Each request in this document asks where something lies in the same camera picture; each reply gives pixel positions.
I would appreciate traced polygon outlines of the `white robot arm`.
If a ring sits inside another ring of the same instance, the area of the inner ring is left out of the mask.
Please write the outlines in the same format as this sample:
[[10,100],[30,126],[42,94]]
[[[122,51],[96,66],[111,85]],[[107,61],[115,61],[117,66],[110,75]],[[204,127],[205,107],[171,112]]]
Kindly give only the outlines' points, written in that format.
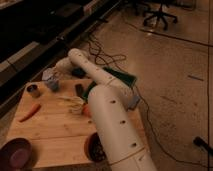
[[132,89],[89,61],[80,49],[70,49],[68,58],[96,83],[88,105],[112,171],[157,171],[127,113],[134,98]]

